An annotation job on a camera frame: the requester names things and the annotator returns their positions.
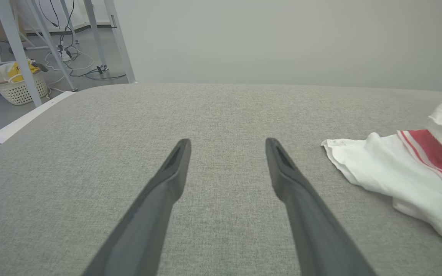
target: laundry basket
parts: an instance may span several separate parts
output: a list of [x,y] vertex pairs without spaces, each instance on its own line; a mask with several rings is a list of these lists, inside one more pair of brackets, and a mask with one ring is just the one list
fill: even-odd
[[[37,86],[37,91],[40,98],[47,95],[49,90],[47,89],[47,84],[45,84],[44,77],[40,73],[40,69],[33,72],[33,80],[35,81],[35,86]],[[0,82],[0,94],[7,99],[10,103],[14,105],[23,105],[32,102],[32,97],[26,89],[25,81],[11,82],[15,77],[21,76],[17,74],[10,78],[8,81]]]

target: power strip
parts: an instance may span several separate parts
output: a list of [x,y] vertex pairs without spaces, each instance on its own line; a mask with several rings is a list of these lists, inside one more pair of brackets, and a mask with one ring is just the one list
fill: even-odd
[[65,51],[59,51],[63,61],[70,61],[71,57]]

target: gray upholstered table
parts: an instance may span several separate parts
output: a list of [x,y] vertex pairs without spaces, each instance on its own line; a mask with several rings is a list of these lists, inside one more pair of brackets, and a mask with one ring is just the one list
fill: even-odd
[[158,275],[297,275],[264,140],[278,138],[380,275],[442,275],[442,237],[349,184],[321,141],[420,129],[442,92],[124,84],[57,103],[0,147],[0,275],[79,275],[181,138]]

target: striped towel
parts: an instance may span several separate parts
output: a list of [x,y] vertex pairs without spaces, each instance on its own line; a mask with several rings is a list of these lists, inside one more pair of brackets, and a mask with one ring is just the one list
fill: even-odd
[[392,196],[394,208],[428,222],[442,236],[442,103],[424,130],[325,140],[322,146],[350,183]]

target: gray floor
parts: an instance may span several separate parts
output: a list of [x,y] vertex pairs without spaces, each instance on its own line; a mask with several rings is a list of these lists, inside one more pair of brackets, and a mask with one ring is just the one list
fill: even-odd
[[[99,29],[100,32],[100,38],[102,39],[102,44],[105,50],[105,56],[107,59],[107,66],[110,68],[109,72],[104,74],[103,77],[114,77],[114,76],[120,76],[124,74],[124,69],[121,67],[121,61],[120,56],[117,50],[117,46],[115,44],[114,35],[112,34],[112,30],[109,28],[101,28]],[[95,63],[93,66],[91,66],[88,69],[84,70],[76,70],[73,72],[75,75],[81,75],[89,70],[93,69],[95,66],[101,65],[100,58],[98,57],[98,51],[95,46],[95,40],[93,39],[93,34],[91,33],[91,30],[84,30],[77,34],[79,44],[76,45],[76,47],[87,54],[89,54],[94,60]],[[58,43],[59,36],[53,36],[54,42],[56,44]],[[36,36],[29,37],[30,41],[35,44],[36,46],[45,46],[44,42],[40,40],[40,38]],[[67,35],[64,39],[64,43],[69,45],[71,42],[71,36]],[[1,58],[3,61],[13,61],[14,56],[10,54],[8,51],[9,45],[7,43],[0,42],[2,53]],[[27,42],[23,42],[23,46],[30,46]],[[41,50],[35,50],[35,51],[27,51],[27,55],[31,59],[35,59],[38,63],[45,64],[44,61],[45,56],[47,55],[46,49]],[[55,59],[52,57],[52,55],[49,56],[48,61],[51,61],[50,65],[54,66],[56,69],[58,69],[58,65],[55,61]],[[79,56],[75,61],[72,61],[70,64],[71,68],[84,68],[88,66],[91,63],[91,59],[84,54]],[[63,74],[59,71],[53,71],[51,68],[49,68],[49,71],[44,74],[44,79],[47,83],[54,82],[58,79],[60,79]],[[98,74],[91,75],[91,77],[99,77]],[[107,84],[125,84],[127,83],[127,78],[122,77],[117,80],[91,80],[86,77],[71,77],[71,81],[76,86],[76,88],[79,89],[79,91],[83,89],[87,89],[90,87],[100,86],[100,85],[107,85]],[[66,91],[70,90],[69,84],[66,82],[65,79],[61,80],[59,83],[52,85],[56,87],[57,89]],[[51,96],[55,97],[60,92],[53,91]],[[5,98],[0,97],[0,129],[5,127],[7,124],[10,124],[14,120],[18,119],[22,115],[26,114],[30,110],[35,108],[35,105],[33,103],[27,103],[26,105],[12,105],[9,103]]]

